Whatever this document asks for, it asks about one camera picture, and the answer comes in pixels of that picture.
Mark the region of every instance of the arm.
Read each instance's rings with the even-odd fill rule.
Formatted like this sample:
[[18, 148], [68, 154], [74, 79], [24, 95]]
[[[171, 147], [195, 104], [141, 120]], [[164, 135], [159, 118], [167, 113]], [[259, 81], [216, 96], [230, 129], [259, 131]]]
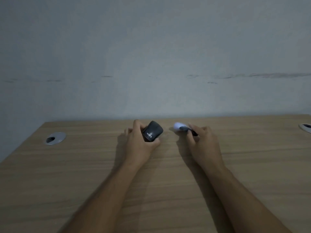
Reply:
[[237, 233], [291, 233], [223, 163], [218, 139], [209, 127], [190, 125], [199, 135], [195, 141], [188, 131], [187, 141], [195, 161], [208, 176]]
[[62, 233], [114, 231], [118, 213], [134, 176], [160, 144], [159, 139], [154, 142], [144, 141], [141, 129], [145, 127], [135, 120], [133, 128], [125, 130], [127, 143], [123, 164], [75, 214]]

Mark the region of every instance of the wood grain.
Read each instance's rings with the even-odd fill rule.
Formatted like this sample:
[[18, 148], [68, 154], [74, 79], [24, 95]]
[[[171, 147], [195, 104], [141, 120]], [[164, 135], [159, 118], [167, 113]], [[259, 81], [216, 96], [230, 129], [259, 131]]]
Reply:
[[[157, 119], [161, 146], [135, 177], [116, 232], [232, 232], [175, 121], [209, 125], [235, 176], [294, 232], [311, 228], [309, 115]], [[57, 232], [122, 160], [123, 121], [48, 122], [0, 164], [0, 232]], [[43, 144], [56, 131], [66, 139]]]

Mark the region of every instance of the forearm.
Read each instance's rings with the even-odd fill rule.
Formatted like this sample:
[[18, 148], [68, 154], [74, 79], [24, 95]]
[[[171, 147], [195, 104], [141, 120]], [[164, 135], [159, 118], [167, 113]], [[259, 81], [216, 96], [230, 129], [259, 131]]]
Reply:
[[224, 166], [203, 166], [237, 233], [290, 232]]
[[126, 163], [122, 164], [76, 213], [62, 232], [113, 232], [118, 212], [137, 171], [135, 167]]

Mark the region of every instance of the wall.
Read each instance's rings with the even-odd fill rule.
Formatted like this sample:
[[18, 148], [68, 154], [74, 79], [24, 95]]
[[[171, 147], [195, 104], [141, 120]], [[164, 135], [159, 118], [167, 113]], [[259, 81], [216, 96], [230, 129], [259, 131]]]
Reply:
[[310, 0], [1, 0], [0, 160], [43, 122], [311, 113]]

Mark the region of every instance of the left hand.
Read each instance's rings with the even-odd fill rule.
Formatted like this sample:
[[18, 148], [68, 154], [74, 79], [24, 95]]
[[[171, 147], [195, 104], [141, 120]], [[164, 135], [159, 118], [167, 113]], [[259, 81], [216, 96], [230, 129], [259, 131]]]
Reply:
[[149, 159], [151, 152], [160, 145], [159, 138], [153, 142], [145, 142], [142, 136], [142, 129], [146, 125], [138, 119], [134, 120], [133, 128], [125, 129], [127, 137], [125, 163], [131, 167], [141, 168]]

